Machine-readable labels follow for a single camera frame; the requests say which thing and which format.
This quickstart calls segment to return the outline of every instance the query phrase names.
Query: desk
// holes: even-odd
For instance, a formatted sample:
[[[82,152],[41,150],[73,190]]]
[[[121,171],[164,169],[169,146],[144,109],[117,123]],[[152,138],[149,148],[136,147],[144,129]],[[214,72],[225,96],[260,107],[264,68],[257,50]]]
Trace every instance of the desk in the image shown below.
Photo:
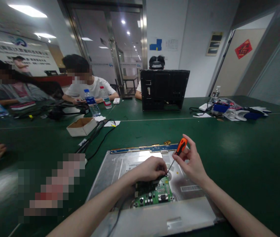
[[[136,94],[136,86],[135,86],[134,81],[137,79],[137,83],[139,84],[138,75],[123,76],[123,79],[124,79],[124,81],[125,81],[127,91],[128,91],[128,89],[131,89],[131,90],[129,91],[128,95],[131,95],[132,89],[134,90],[134,94]],[[133,81],[133,87],[127,87],[127,81]]]
[[[207,98],[186,98],[179,112],[142,112],[141,101],[124,100],[110,110],[101,107],[107,118],[121,120],[105,139],[85,168],[85,177],[74,186],[64,209],[74,211],[84,201],[107,150],[178,142],[182,133],[197,145],[208,175],[239,204],[280,236],[280,106],[248,98],[232,97],[241,106],[264,106],[272,110],[257,121],[223,122],[215,118],[194,118],[189,107],[198,107]],[[45,177],[57,168],[64,153],[73,153],[83,137],[71,137],[66,126],[79,116],[55,122],[47,119],[17,121],[12,126],[0,121],[0,141],[8,152],[0,161],[0,236],[8,236],[18,224],[19,202],[28,203],[45,184]],[[86,152],[89,157],[108,129],[104,128]],[[18,169],[30,170],[24,193],[18,193]],[[21,224],[13,236],[44,236],[57,224],[51,221]],[[228,222],[181,236],[237,236]]]

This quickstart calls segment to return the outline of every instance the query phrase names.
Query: orange screwdriver handle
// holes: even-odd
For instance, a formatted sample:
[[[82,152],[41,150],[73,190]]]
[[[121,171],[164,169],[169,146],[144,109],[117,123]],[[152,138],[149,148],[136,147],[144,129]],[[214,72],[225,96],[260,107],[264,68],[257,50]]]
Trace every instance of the orange screwdriver handle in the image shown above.
[[[186,145],[187,145],[187,139],[182,138],[178,143],[178,147],[175,154],[179,156],[182,153],[182,151],[185,149]]]

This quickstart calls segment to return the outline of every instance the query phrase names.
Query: screwdriver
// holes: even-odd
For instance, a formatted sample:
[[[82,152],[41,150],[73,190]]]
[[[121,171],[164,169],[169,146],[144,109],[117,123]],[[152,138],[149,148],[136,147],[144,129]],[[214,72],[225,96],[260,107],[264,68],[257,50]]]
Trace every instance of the screwdriver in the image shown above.
[[[187,139],[186,139],[186,138],[182,138],[182,139],[180,140],[180,142],[178,143],[178,146],[177,146],[175,155],[178,155],[178,156],[179,156],[179,155],[182,153],[182,151],[185,149],[186,145],[187,145]],[[170,171],[170,169],[171,169],[171,167],[172,167],[174,161],[175,161],[175,160],[173,160],[173,162],[172,162],[172,164],[171,164],[169,170],[167,171],[167,173],[166,173],[165,175],[167,175],[168,172]]]

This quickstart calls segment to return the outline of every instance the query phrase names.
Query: glass door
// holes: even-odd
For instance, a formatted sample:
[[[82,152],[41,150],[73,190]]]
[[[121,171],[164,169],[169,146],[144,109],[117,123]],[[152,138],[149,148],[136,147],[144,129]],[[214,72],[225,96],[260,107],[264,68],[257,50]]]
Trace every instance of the glass door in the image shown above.
[[[117,82],[121,94],[135,94],[143,68],[142,9],[69,4],[84,56],[95,76]]]

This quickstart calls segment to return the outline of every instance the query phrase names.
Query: door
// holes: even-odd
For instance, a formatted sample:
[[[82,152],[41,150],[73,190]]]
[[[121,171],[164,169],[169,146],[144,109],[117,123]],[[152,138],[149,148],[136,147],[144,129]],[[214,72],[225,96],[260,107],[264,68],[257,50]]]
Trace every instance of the door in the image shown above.
[[[120,86],[122,94],[134,87],[142,68],[142,40],[140,8],[69,4],[85,57],[94,76]]]
[[[220,96],[234,95],[265,30],[266,29],[249,29],[236,30],[234,32],[214,86],[214,90],[217,86],[221,86]],[[235,49],[247,40],[249,40],[252,50],[239,59]]]

